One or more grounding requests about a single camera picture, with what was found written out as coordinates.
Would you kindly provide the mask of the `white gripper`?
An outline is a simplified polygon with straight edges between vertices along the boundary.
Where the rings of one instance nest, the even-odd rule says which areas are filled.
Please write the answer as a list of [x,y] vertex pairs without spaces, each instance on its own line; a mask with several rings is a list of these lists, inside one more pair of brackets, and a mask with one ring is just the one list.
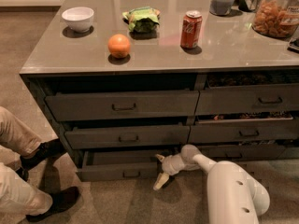
[[176,175],[186,168],[186,163],[180,154],[164,156],[155,154],[155,157],[162,163],[164,173],[159,173],[153,186],[154,190],[159,190],[169,180],[170,175]]

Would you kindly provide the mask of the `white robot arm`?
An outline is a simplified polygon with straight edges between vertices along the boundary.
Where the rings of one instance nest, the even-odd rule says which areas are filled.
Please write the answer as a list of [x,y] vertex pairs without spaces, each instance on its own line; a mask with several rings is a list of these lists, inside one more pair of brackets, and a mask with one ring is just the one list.
[[209,224],[260,224],[258,217],[270,206],[266,188],[241,166],[231,161],[213,161],[196,146],[185,145],[179,154],[156,154],[162,165],[153,186],[160,189],[180,171],[201,169],[207,174],[206,194]]

